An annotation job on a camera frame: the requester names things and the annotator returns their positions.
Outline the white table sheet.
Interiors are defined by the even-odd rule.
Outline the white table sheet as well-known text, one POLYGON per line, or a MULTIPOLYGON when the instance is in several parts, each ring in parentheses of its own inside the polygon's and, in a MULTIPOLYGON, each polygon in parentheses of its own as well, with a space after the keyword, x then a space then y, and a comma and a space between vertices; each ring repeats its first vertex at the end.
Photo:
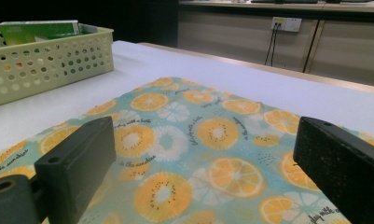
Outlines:
POLYGON ((0 150, 160 77, 181 77, 374 134, 374 87, 148 43, 116 41, 114 71, 0 105, 0 150))

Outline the fruit-print fabric bag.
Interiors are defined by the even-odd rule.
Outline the fruit-print fabric bag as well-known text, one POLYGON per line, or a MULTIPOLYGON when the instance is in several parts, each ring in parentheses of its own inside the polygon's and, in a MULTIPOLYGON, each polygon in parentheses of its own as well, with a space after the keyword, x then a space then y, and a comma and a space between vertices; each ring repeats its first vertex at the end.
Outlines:
POLYGON ((302 116, 176 77, 0 151, 0 224, 50 224, 35 162, 104 117, 116 160, 77 224, 353 224, 294 161, 302 116))

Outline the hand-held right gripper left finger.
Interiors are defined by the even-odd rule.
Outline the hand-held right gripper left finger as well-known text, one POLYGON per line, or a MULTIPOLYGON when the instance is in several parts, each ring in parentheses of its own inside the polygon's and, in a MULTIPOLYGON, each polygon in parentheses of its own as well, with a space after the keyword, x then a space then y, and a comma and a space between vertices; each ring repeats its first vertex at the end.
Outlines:
POLYGON ((116 160, 113 120, 91 120, 35 162, 39 218, 77 224, 116 160))

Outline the green and white box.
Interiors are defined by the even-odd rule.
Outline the green and white box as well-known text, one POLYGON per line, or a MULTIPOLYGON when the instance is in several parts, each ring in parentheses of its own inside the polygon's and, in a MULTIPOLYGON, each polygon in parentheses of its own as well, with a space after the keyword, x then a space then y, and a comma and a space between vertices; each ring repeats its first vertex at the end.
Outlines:
POLYGON ((81 34, 77 20, 3 21, 0 32, 9 46, 81 34))

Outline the cream perforated plastic basket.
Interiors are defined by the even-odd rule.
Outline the cream perforated plastic basket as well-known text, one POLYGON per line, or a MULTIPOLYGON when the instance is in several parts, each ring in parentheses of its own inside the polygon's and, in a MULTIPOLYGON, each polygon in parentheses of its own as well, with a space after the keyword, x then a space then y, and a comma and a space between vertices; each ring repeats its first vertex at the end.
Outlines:
POLYGON ((0 32, 0 105, 112 71, 113 31, 80 29, 81 35, 14 46, 0 32))

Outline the white wall socket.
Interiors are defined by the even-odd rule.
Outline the white wall socket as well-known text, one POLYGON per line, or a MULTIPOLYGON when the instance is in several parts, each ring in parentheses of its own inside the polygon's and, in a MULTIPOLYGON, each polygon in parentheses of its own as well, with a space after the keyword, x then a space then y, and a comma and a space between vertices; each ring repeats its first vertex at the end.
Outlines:
POLYGON ((297 33, 299 31, 301 23, 302 19, 299 18, 273 17, 271 22, 271 29, 297 33))

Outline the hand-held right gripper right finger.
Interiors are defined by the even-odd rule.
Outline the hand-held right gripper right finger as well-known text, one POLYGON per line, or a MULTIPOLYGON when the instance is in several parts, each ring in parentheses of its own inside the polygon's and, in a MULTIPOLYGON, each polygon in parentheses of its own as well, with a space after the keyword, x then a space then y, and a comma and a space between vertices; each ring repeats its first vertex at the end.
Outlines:
POLYGON ((299 121, 294 161, 353 224, 374 224, 374 146, 327 121, 299 121))

